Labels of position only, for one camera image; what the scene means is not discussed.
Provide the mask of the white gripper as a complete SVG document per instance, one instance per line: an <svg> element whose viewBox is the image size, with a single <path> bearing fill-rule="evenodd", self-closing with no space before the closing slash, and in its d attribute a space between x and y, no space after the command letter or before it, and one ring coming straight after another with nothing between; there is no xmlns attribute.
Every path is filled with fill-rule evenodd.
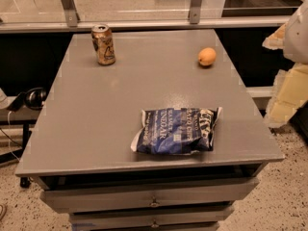
<svg viewBox="0 0 308 231"><path fill-rule="evenodd" d="M308 101L308 4L302 4L287 24L265 38L262 46L284 48L284 57L295 62L288 71L278 71L266 108L265 123L269 128L279 128Z"/></svg>

